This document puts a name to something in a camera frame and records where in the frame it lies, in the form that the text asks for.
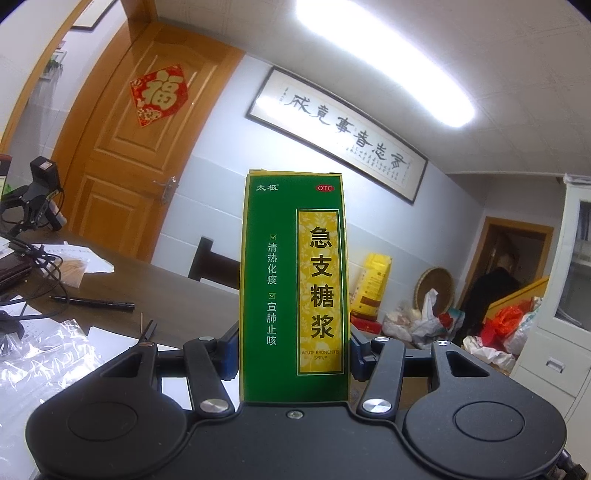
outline ceiling light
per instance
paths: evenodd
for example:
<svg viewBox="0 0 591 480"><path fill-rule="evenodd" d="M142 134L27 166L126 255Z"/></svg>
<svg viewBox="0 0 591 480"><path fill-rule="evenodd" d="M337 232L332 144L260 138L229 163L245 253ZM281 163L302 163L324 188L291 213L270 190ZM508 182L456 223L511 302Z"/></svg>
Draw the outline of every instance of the ceiling light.
<svg viewBox="0 0 591 480"><path fill-rule="evenodd" d="M359 5L349 0L298 0L297 17L399 83L444 124L461 127L474 117L470 100L449 75Z"/></svg>

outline wooden chair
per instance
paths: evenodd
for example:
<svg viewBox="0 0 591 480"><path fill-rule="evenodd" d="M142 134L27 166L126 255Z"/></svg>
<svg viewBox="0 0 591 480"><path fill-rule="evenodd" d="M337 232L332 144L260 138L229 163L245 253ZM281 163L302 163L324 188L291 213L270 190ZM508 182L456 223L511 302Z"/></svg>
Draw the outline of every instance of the wooden chair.
<svg viewBox="0 0 591 480"><path fill-rule="evenodd" d="M212 252L213 240L201 237L193 258L189 278L202 278L230 288L240 289L240 262Z"/></svg>

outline green and yellow medicine box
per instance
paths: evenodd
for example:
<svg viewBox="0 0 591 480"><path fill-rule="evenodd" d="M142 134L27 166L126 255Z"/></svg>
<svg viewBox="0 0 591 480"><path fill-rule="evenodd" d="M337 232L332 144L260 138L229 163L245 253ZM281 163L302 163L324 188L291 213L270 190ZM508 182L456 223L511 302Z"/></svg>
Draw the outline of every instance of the green and yellow medicine box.
<svg viewBox="0 0 591 480"><path fill-rule="evenodd" d="M346 252L340 174L250 172L240 282L242 400L347 400Z"/></svg>

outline door panel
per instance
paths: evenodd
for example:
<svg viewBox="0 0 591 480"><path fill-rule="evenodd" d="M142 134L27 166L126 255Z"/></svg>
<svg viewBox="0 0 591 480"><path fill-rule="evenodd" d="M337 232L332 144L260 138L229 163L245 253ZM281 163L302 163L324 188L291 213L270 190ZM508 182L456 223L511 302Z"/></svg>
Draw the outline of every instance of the door panel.
<svg viewBox="0 0 591 480"><path fill-rule="evenodd" d="M150 260L168 204L164 184L181 176L194 143L243 53L181 28L152 23L100 96L67 173L68 228L118 252ZM130 81L180 64L188 100L172 116L139 126Z"/></svg>

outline door lock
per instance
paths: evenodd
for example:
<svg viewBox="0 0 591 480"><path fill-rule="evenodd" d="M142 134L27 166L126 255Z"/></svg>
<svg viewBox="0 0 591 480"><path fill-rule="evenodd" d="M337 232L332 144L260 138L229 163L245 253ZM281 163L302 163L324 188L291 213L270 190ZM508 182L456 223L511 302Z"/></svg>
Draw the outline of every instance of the door lock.
<svg viewBox="0 0 591 480"><path fill-rule="evenodd" d="M166 205L173 198L174 191L177 188L177 177L170 177L166 183L160 183L157 180L152 180L152 182L160 187L164 187L164 191L160 197L160 203Z"/></svg>

